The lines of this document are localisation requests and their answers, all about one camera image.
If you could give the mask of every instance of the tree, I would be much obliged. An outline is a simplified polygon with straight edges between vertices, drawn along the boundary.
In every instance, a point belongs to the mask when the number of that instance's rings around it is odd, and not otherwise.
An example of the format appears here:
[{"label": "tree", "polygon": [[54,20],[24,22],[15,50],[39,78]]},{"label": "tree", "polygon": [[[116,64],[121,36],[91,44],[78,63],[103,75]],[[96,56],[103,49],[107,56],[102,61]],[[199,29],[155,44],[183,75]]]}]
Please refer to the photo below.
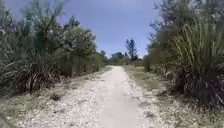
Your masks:
[{"label": "tree", "polygon": [[128,57],[128,54],[127,54],[127,52],[125,52],[125,53],[124,53],[124,56],[127,56],[127,57]]},{"label": "tree", "polygon": [[114,65],[122,65],[124,64],[123,59],[125,58],[124,54],[122,52],[116,52],[111,55],[111,57],[108,59],[109,64]]},{"label": "tree", "polygon": [[104,50],[101,50],[101,51],[100,51],[100,55],[101,55],[102,58],[103,58],[103,63],[104,63],[104,64],[107,64],[108,62],[107,62],[106,52],[105,52]]},{"label": "tree", "polygon": [[138,55],[137,55],[138,50],[136,48],[135,41],[133,39],[127,40],[125,46],[127,48],[129,56],[131,57],[131,61],[137,60],[138,59]]},{"label": "tree", "polygon": [[76,75],[81,75],[83,72],[82,66],[86,60],[96,52],[95,36],[91,30],[83,29],[80,26],[74,26],[65,34],[65,47],[71,52],[71,57],[74,60]]}]

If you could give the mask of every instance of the green vegetation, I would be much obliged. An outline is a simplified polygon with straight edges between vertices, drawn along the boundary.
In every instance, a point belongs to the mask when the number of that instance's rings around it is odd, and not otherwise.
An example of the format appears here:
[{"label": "green vegetation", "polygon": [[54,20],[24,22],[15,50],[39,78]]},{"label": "green vegetation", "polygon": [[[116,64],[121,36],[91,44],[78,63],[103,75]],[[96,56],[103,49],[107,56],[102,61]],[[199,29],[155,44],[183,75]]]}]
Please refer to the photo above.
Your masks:
[{"label": "green vegetation", "polygon": [[150,91],[147,97],[151,99],[152,104],[158,106],[160,116],[166,124],[176,128],[223,127],[223,112],[214,113],[203,109],[192,111],[192,107],[197,108],[197,105],[183,104],[179,102],[183,96],[174,98],[166,93],[166,85],[170,82],[163,77],[153,72],[145,72],[143,67],[128,65],[124,66],[124,69],[139,86]]},{"label": "green vegetation", "polygon": [[151,62],[150,62],[150,57],[148,55],[143,57],[143,66],[145,68],[145,71],[151,70]]},{"label": "green vegetation", "polygon": [[116,52],[111,55],[108,59],[108,64],[111,65],[129,65],[133,64],[136,66],[142,65],[142,60],[138,58],[138,50],[136,43],[133,39],[127,40],[125,42],[125,47],[127,52],[124,54],[122,52]]},{"label": "green vegetation", "polygon": [[96,52],[92,31],[74,17],[59,24],[62,11],[61,2],[33,0],[22,11],[24,20],[16,21],[0,0],[1,94],[32,93],[50,87],[59,76],[91,73],[105,65],[105,52]]},{"label": "green vegetation", "polygon": [[161,21],[151,26],[147,46],[152,64],[176,74],[173,92],[205,106],[224,105],[223,2],[164,0],[157,6]]}]

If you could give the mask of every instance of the gravel path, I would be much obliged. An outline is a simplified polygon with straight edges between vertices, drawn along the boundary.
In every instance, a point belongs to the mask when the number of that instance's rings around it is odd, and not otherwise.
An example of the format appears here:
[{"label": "gravel path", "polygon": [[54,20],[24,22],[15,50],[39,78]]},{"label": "gravel path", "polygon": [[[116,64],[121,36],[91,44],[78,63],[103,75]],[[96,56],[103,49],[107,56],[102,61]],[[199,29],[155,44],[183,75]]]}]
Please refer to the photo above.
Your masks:
[{"label": "gravel path", "polygon": [[135,85],[122,67],[71,90],[48,109],[33,110],[23,128],[164,128],[156,100]]}]

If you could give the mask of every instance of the shrub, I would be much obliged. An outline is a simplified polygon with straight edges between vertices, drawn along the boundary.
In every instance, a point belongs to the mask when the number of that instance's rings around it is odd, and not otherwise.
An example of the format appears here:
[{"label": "shrub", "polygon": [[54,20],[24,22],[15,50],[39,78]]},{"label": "shrub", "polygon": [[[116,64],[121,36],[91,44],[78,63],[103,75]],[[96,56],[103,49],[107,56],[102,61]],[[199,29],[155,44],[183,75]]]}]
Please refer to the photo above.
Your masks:
[{"label": "shrub", "polygon": [[186,25],[175,38],[179,64],[176,89],[205,105],[224,105],[223,28],[204,22]]},{"label": "shrub", "polygon": [[29,91],[32,93],[35,90],[39,90],[41,86],[49,88],[55,78],[49,69],[44,64],[32,64],[30,67],[20,69],[20,75],[15,79],[15,83],[13,84],[21,92]]},{"label": "shrub", "polygon": [[143,66],[145,68],[145,71],[150,71],[151,70],[151,62],[150,62],[150,56],[146,55],[143,57]]}]

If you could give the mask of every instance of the dry grass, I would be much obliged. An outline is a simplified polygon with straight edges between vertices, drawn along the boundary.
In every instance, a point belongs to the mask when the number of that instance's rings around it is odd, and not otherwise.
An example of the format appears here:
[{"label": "dry grass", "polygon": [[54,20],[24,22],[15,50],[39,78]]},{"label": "dry grass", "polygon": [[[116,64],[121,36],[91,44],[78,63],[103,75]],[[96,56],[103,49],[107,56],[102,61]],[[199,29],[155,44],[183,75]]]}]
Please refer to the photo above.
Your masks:
[{"label": "dry grass", "polygon": [[138,85],[143,86],[157,97],[155,104],[160,108],[160,114],[165,123],[175,128],[223,128],[224,116],[220,113],[192,110],[191,106],[183,104],[166,93],[169,82],[161,77],[144,72],[143,67],[124,66],[124,69]]}]

